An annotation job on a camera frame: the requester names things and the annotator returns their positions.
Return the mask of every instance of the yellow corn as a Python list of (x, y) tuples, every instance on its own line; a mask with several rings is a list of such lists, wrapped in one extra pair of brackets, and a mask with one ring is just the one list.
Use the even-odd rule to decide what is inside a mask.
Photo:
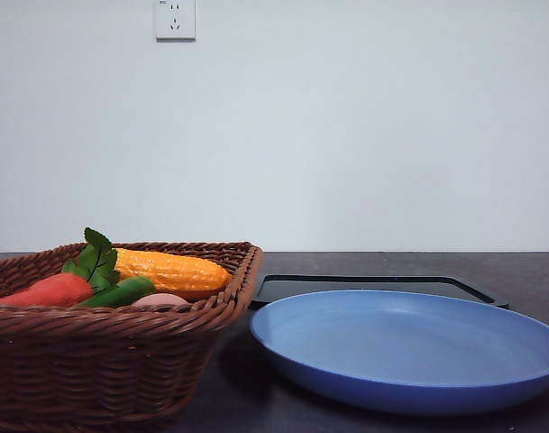
[(156, 291), (172, 293), (186, 300), (207, 298), (232, 279), (222, 266), (199, 257), (123, 248), (116, 250), (115, 269), (120, 272), (122, 280), (140, 275), (148, 277)]

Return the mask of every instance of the green leaves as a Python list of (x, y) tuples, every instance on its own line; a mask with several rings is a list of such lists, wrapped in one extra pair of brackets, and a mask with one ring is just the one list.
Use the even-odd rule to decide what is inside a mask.
[(82, 277), (96, 293), (115, 287), (120, 280), (120, 272), (114, 269), (118, 252), (112, 248), (108, 238), (96, 230), (86, 227), (84, 237), (88, 246), (76, 262), (68, 260), (61, 271)]

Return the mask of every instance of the plate rim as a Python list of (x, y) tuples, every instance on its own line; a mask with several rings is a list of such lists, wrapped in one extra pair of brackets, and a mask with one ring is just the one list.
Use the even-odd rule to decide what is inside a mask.
[(459, 302), (459, 303), (469, 303), (474, 304), (476, 308), (484, 308), (484, 309), (496, 309), (498, 311), (497, 314), (512, 314), (515, 316), (520, 317), (522, 320), (535, 322), (538, 326), (545, 328), (549, 332), (549, 325), (545, 324), (544, 322), (541, 322), (540, 320), (537, 320), (535, 318), (531, 318), (527, 315), (524, 315), (522, 313), (513, 311), (511, 309), (502, 309), (493, 305), (489, 304), (482, 304), (480, 302), (476, 302), (473, 300), (466, 300), (466, 299), (458, 299), (458, 298), (452, 298), (447, 296), (440, 296), (440, 295), (432, 295), (428, 293), (414, 293), (414, 292), (408, 292), (408, 291), (398, 291), (398, 290), (322, 290), (322, 291), (316, 291), (316, 292), (310, 292), (310, 293), (301, 293), (299, 295), (289, 296), (287, 298), (278, 299), (275, 300), (268, 305), (262, 307), (258, 311), (254, 313), (252, 316), (252, 319), (250, 321), (250, 331), (254, 338), (267, 350), (275, 354), (276, 356), (280, 356), (281, 358), (284, 358), (292, 363), (300, 364), (306, 368), (315, 369), (319, 372), (323, 373), (330, 373), (334, 375), (338, 375), (341, 377), (354, 379), (357, 381), (363, 381), (363, 382), (374, 382), (374, 383), (383, 383), (387, 385), (396, 385), (396, 386), (405, 386), (405, 387), (417, 387), (417, 388), (436, 388), (436, 389), (480, 389), (480, 388), (494, 388), (499, 386), (506, 386), (506, 385), (514, 385), (518, 383), (524, 383), (524, 382), (532, 382), (538, 379), (541, 379), (543, 377), (549, 376), (549, 368), (546, 368), (540, 373), (536, 373), (533, 375), (529, 375), (520, 379), (516, 379), (513, 381), (502, 381), (502, 382), (480, 382), (480, 383), (425, 383), (425, 382), (403, 382), (403, 381), (389, 381), (384, 379), (377, 379), (372, 378), (370, 376), (360, 376), (358, 374), (350, 374), (345, 372), (340, 372), (337, 370), (334, 370), (332, 368), (326, 368), (322, 367), (320, 365), (314, 365), (314, 364), (308, 364), (304, 361), (300, 361), (298, 359), (294, 359), (290, 356), (283, 355), (280, 352), (274, 350), (272, 347), (267, 345), (264, 340), (259, 336), (259, 333), (255, 329), (254, 322), (257, 320), (257, 317), (260, 316), (261, 311), (264, 309), (271, 309), (276, 308), (273, 306), (276, 306), (279, 303), (283, 302), (289, 302), (296, 298), (302, 298), (302, 297), (309, 297), (309, 296), (320, 296), (322, 294), (331, 294), (331, 296), (341, 296), (341, 293), (370, 293), (374, 295), (380, 295), (383, 294), (384, 296), (394, 294), (395, 296), (402, 296), (402, 297), (428, 297), (428, 298), (437, 298), (442, 299), (444, 302)]

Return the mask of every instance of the green pepper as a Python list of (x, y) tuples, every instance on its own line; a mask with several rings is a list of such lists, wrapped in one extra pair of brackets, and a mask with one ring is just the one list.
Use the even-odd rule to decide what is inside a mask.
[(92, 298), (80, 302), (82, 307), (117, 308), (131, 305), (136, 300), (156, 292), (154, 284), (146, 277), (132, 277), (118, 282), (117, 286), (105, 289)]

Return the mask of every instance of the orange carrot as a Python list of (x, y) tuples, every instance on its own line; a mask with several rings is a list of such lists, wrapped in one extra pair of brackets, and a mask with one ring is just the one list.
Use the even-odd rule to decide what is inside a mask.
[(35, 282), (27, 289), (0, 298), (0, 304), (15, 307), (46, 305), (71, 307), (94, 296), (90, 284), (73, 273), (59, 273)]

